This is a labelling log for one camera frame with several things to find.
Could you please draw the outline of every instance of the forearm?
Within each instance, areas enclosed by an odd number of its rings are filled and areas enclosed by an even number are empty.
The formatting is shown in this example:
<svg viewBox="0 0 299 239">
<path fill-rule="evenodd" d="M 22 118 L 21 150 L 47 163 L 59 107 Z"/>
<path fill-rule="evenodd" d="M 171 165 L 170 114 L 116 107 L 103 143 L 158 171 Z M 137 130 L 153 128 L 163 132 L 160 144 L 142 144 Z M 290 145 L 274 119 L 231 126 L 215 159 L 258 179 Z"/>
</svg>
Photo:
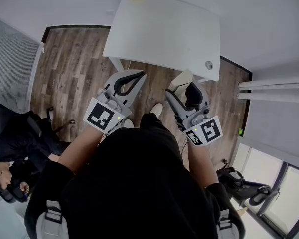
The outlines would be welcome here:
<svg viewBox="0 0 299 239">
<path fill-rule="evenodd" d="M 85 130 L 66 148 L 59 158 L 59 163 L 77 173 L 86 166 L 101 142 L 103 133 L 87 126 Z"/>
<path fill-rule="evenodd" d="M 196 147 L 187 139 L 188 143 L 188 161 L 191 175 L 197 180 L 202 187 L 208 187 L 213 183 L 218 183 L 218 177 L 214 166 L 208 156 L 207 149 Z"/>
</svg>

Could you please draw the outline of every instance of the white table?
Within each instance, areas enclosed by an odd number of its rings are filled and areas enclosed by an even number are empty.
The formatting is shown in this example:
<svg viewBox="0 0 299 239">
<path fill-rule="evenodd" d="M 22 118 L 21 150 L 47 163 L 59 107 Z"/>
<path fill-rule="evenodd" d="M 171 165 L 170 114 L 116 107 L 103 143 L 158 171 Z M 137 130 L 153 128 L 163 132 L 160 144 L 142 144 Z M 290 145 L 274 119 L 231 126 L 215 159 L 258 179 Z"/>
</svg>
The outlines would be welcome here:
<svg viewBox="0 0 299 239">
<path fill-rule="evenodd" d="M 218 81 L 219 17 L 178 0 L 122 0 L 103 56 L 118 71 L 126 59 Z"/>
</svg>

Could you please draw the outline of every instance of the table leg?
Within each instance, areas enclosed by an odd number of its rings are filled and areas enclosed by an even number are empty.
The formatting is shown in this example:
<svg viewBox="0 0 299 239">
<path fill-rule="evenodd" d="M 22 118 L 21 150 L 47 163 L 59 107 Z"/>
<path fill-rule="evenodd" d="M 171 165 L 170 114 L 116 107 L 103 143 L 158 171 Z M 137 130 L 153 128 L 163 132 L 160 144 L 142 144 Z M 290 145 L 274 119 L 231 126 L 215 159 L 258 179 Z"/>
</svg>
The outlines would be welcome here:
<svg viewBox="0 0 299 239">
<path fill-rule="evenodd" d="M 109 57 L 109 59 L 111 60 L 111 62 L 115 66 L 116 70 L 118 70 L 118 72 L 124 72 L 125 71 L 124 67 L 121 63 L 121 60 L 119 58 Z"/>
</svg>

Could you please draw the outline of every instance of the strap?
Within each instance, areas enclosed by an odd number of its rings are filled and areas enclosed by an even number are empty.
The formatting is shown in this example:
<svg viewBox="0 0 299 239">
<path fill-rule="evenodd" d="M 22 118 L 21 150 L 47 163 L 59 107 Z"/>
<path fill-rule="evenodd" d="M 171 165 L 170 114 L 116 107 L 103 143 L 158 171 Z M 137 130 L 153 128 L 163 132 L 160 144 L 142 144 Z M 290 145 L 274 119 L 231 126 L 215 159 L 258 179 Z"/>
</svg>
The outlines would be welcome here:
<svg viewBox="0 0 299 239">
<path fill-rule="evenodd" d="M 42 213 L 36 223 L 38 239 L 68 239 L 67 222 L 61 214 L 59 202 L 46 201 L 47 210 Z"/>
<path fill-rule="evenodd" d="M 239 231 L 229 219 L 229 209 L 220 212 L 217 233 L 219 239 L 239 239 Z"/>
</svg>

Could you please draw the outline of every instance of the buckle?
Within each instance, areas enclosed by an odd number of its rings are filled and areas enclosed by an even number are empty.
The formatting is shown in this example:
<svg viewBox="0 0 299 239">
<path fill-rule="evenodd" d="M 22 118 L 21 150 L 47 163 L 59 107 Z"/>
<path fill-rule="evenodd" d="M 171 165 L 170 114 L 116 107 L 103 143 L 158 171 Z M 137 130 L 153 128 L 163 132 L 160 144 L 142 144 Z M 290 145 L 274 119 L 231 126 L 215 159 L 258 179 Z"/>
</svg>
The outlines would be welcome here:
<svg viewBox="0 0 299 239">
<path fill-rule="evenodd" d="M 231 229 L 232 227 L 233 227 L 233 224 L 230 222 L 230 220 L 220 220 L 219 221 L 219 230 Z"/>
<path fill-rule="evenodd" d="M 54 206 L 48 207 L 48 210 L 45 212 L 45 219 L 62 224 L 61 210 Z"/>
</svg>

